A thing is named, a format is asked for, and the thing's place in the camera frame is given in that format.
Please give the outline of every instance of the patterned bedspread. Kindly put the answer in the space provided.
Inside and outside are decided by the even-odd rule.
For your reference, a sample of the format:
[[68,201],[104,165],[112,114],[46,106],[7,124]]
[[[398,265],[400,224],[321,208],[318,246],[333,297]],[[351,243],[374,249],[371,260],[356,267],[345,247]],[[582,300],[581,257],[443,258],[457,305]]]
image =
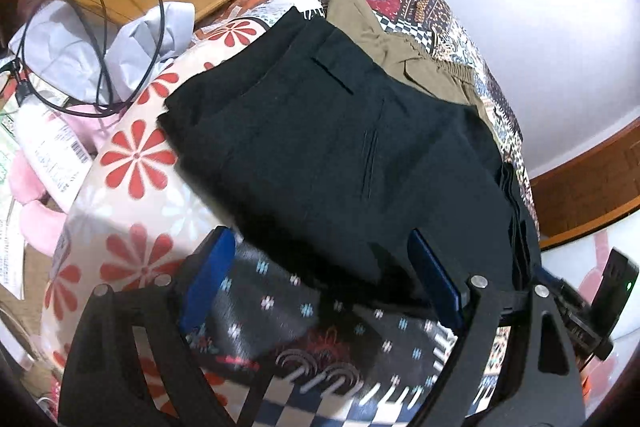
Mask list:
[[[219,26],[238,16],[254,15],[255,9],[269,0],[233,0],[202,22],[194,34],[199,41],[209,37]],[[326,7],[326,0],[320,0]],[[520,192],[538,228],[529,175],[522,159],[522,132],[505,99],[500,86],[491,74],[484,58],[468,37],[462,24],[452,14],[444,0],[367,0],[380,25],[389,33],[402,32],[414,37],[428,48],[428,52],[442,60],[467,64],[476,71],[476,90],[484,102],[487,114],[500,141],[500,151],[506,161],[513,163]],[[435,42],[424,42],[431,30]]]

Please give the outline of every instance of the paper document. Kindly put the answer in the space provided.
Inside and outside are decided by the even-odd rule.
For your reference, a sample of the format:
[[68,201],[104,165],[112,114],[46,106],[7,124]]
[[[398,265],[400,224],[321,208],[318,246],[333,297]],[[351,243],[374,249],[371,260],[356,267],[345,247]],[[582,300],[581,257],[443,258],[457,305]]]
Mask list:
[[8,173],[18,144],[0,125],[0,283],[17,299],[24,299],[24,238],[20,210],[9,190]]

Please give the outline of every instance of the flower cutout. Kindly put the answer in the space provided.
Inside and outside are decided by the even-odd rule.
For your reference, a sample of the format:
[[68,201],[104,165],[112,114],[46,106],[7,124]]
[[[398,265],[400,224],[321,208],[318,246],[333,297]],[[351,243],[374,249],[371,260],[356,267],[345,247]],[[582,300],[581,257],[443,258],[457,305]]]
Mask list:
[[169,229],[172,237],[185,231],[191,242],[204,237],[214,227],[214,217],[202,204],[189,185],[180,188],[169,187],[166,192],[166,204],[162,215],[174,219]]
[[247,36],[255,37],[257,34],[258,32],[251,28],[250,21],[233,21],[215,30],[207,40],[217,41],[224,37],[225,46],[233,48],[236,45],[236,39],[243,46],[248,46],[251,40]]
[[107,237],[107,250],[119,263],[103,263],[100,266],[101,279],[108,283],[129,280],[122,289],[131,290],[147,286],[162,273],[173,275],[182,259],[161,262],[174,247],[171,237],[165,233],[156,237],[148,256],[146,239],[146,229],[139,224],[131,225],[127,242],[116,233]]
[[65,317],[65,307],[70,312],[78,309],[78,298],[69,285],[78,284],[80,277],[79,267],[75,264],[69,264],[53,277],[47,287],[44,294],[44,307],[48,310],[53,305],[53,313],[59,321]]
[[[164,388],[164,383],[162,383],[162,378],[160,376],[160,372],[158,371],[158,367],[154,360],[149,359],[147,357],[140,357],[140,367],[142,368],[142,373],[145,376],[146,386],[149,389],[149,394],[151,398],[153,398],[156,407],[162,412],[169,414],[178,418],[178,413],[175,411],[174,405],[169,400],[169,396],[166,393],[166,389]],[[215,391],[215,387],[218,385],[222,385],[225,383],[225,379],[210,373],[206,369],[200,368],[200,370],[204,374],[204,378],[207,379],[207,382]],[[226,407],[228,404],[228,399],[226,396],[220,393],[214,393],[218,401]]]
[[155,92],[160,98],[166,98],[169,96],[169,87],[175,86],[180,81],[180,77],[177,73],[163,73],[151,81],[151,83],[145,87],[145,90],[140,95],[137,104],[143,105],[151,98],[151,91]]
[[135,200],[139,200],[145,195],[142,172],[146,174],[146,179],[154,188],[162,190],[167,185],[167,177],[157,168],[158,164],[174,165],[177,160],[171,150],[159,148],[166,141],[161,130],[156,128],[151,131],[143,143],[145,131],[146,123],[144,120],[136,120],[131,124],[131,140],[124,131],[118,131],[111,138],[111,144],[118,147],[119,150],[108,150],[100,159],[102,166],[120,164],[105,178],[109,188],[119,187],[129,170],[131,171],[129,195]]

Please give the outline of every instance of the patterned cloth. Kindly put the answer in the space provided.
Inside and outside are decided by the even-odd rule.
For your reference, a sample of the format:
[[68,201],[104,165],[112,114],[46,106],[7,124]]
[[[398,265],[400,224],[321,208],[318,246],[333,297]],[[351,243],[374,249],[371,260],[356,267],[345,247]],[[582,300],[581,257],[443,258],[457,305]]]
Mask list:
[[[57,368],[64,368],[79,317],[95,285],[107,282],[116,291],[144,287],[159,274],[173,274],[214,227],[231,225],[215,202],[202,201],[181,179],[175,170],[177,158],[158,129],[156,118],[163,111],[164,99],[181,83],[232,57],[273,24],[273,13],[268,10],[249,12],[265,1],[234,0],[216,13],[210,22],[223,23],[207,32],[196,32],[197,43],[149,83],[95,159],[66,220],[44,297],[42,346]],[[513,114],[481,55],[450,15],[446,3],[443,0],[370,1],[381,10],[376,14],[386,31],[408,33],[437,58],[474,67],[478,73],[479,94],[486,99],[490,115],[496,118],[503,154],[518,167],[521,187],[522,181],[526,181],[523,190],[528,199],[525,195],[525,200],[532,210],[520,155],[522,138]],[[322,12],[311,9],[308,16],[317,13]],[[233,19],[239,14],[247,16]],[[264,256],[258,251],[254,255]],[[278,268],[268,266],[266,257],[256,257],[248,263],[244,270],[252,270],[252,277],[265,275],[269,270],[273,275]],[[295,289],[296,276],[281,275],[288,277],[292,286],[287,286],[287,291]],[[236,277],[237,283],[240,276],[240,272],[236,276],[231,274],[223,282],[220,298],[228,295],[227,291],[234,291],[232,280]],[[260,306],[265,313],[274,311],[278,306],[276,296],[260,291],[263,287],[254,287],[260,295],[247,302],[253,303],[256,309]],[[310,321],[310,328],[297,344],[274,346],[268,351],[272,357],[265,360],[272,360],[273,367],[263,380],[254,381],[254,372],[259,373],[255,364],[259,362],[244,357],[233,347],[236,343],[231,342],[243,338],[242,328],[246,325],[241,320],[229,316],[222,331],[212,333],[210,325],[203,325],[188,336],[207,381],[230,416],[238,420],[247,405],[254,415],[253,424],[247,425],[255,427],[406,425],[446,363],[455,337],[431,322],[388,313],[381,316],[378,311],[349,308],[345,303],[344,308],[340,308],[332,302],[331,313],[345,314],[348,320],[329,321],[332,324],[327,320],[314,322],[322,309],[322,299],[318,296],[314,297],[316,301],[306,299],[302,289],[297,295],[298,299],[305,298],[305,302],[292,302],[296,303],[300,319]],[[340,327],[332,328],[334,322]],[[508,331],[508,328],[498,330],[494,352],[470,413],[484,409],[493,393]],[[144,331],[136,330],[135,335],[145,379],[156,406],[175,413]],[[368,338],[367,335],[374,335],[375,339],[367,343],[367,349],[373,349],[372,357],[363,360],[358,354],[362,348],[359,343]],[[296,357],[287,359],[287,349],[293,350],[292,355],[311,355],[303,359],[308,363],[309,374],[315,367],[313,377],[303,377],[305,369],[300,372]],[[389,353],[393,357],[389,357],[390,363],[385,363],[383,357]],[[401,360],[402,375],[400,371],[393,371],[396,360]],[[422,360],[421,373],[412,373],[412,360]],[[355,386],[345,391],[344,385],[351,381],[350,375],[356,373],[323,375],[332,364],[345,364],[341,368],[346,371],[348,363],[357,372],[356,384],[362,383],[351,396],[349,392]],[[340,385],[343,387],[334,387],[341,377],[345,378]],[[309,385],[314,378],[317,383]]]
[[[314,15],[325,17],[324,9],[318,0],[268,0],[255,8],[246,10],[242,16],[261,20],[268,27],[271,27],[293,6],[303,14],[305,19],[310,19]],[[198,43],[202,37],[212,36],[220,26],[228,22],[228,20],[215,21],[209,26],[201,27],[194,33],[192,41]]]
[[367,0],[367,3],[386,32],[405,33],[424,44],[423,33],[432,30],[437,35],[435,58],[466,64],[476,70],[476,91],[494,126],[502,156],[513,163],[522,199],[539,228],[529,175],[522,159],[522,131],[518,121],[484,58],[452,15],[449,5],[444,0]]
[[311,289],[242,239],[209,317],[187,338],[201,367],[244,388],[217,390],[239,427],[407,422],[455,343],[432,321]]

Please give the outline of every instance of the folded black pants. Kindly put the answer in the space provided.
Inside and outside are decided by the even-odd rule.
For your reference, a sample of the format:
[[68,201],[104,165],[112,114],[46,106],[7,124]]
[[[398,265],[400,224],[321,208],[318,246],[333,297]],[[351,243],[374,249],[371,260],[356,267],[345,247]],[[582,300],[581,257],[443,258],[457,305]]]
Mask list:
[[322,18],[292,9],[166,107],[181,168],[309,284],[424,301],[406,254],[416,227],[503,289],[540,261],[513,169],[477,111],[394,81]]

